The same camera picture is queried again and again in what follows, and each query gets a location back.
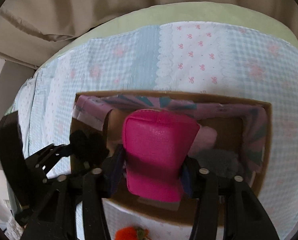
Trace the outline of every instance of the gingham pattern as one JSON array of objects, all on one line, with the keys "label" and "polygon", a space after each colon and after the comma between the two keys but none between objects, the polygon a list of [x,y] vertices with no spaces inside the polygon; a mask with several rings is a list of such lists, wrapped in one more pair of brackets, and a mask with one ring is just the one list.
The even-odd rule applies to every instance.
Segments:
[{"label": "gingham pattern", "polygon": [[[272,147],[259,199],[280,238],[284,239],[298,221],[298,50],[283,40],[243,27],[204,22],[176,25],[179,24],[199,24],[201,28],[206,25],[219,29],[215,48],[226,95],[272,103]],[[157,33],[159,28],[150,26],[108,39],[91,40],[39,71],[30,120],[27,126],[23,123],[25,129],[30,127],[29,154],[49,142],[68,143],[70,114],[76,92],[153,89],[156,85],[154,80],[158,77],[154,74],[159,65],[156,62],[159,49]],[[175,35],[173,32],[170,44],[178,45]],[[117,46],[125,44],[128,51],[120,57],[121,51]],[[171,61],[174,58],[173,55],[166,57],[170,57]],[[97,70],[92,70],[95,63],[103,71],[99,76]],[[201,79],[202,76],[195,77],[194,85],[199,85]],[[188,87],[182,90],[204,91],[203,85],[193,89],[189,81],[187,83]],[[168,85],[171,90],[179,90],[176,82]],[[22,100],[25,95],[21,94],[16,100]],[[19,115],[24,114],[24,120],[26,111],[19,109]],[[69,162],[63,160],[53,170],[53,175],[68,171]]]}]

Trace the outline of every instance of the pink pouch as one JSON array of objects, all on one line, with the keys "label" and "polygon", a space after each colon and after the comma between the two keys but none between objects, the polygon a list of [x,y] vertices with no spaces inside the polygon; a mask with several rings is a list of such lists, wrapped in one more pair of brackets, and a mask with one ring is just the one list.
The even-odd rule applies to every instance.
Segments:
[{"label": "pink pouch", "polygon": [[196,120],[186,115],[150,109],[130,114],[122,129],[129,192],[153,200],[180,201],[179,170],[198,130]]}]

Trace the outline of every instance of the gray fuzzy object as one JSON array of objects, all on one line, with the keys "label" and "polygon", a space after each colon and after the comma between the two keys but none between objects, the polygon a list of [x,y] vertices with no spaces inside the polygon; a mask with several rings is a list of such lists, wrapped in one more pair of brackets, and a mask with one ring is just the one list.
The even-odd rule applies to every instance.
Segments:
[{"label": "gray fuzzy object", "polygon": [[236,175],[243,174],[243,167],[238,161],[238,155],[226,150],[202,150],[195,156],[192,156],[198,162],[200,167],[206,168],[219,177],[233,178]]}]

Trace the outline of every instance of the bedsheet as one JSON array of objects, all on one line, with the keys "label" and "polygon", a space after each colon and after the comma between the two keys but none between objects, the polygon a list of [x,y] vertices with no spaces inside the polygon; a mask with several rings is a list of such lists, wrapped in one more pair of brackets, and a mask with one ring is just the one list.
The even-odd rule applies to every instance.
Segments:
[{"label": "bedsheet", "polygon": [[[49,62],[19,91],[25,157],[69,142],[75,93],[182,90],[271,102],[273,137],[259,200],[281,239],[298,221],[298,49],[214,22],[152,25],[91,39]],[[63,158],[48,176],[70,172]]]}]

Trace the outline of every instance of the beige curtain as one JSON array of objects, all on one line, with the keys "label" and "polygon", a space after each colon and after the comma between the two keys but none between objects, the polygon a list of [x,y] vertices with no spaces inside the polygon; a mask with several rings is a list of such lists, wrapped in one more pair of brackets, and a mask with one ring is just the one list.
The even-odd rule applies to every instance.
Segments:
[{"label": "beige curtain", "polygon": [[298,38],[294,0],[6,0],[0,9],[0,57],[36,67],[73,39],[126,13],[185,1],[231,3],[287,25]]}]

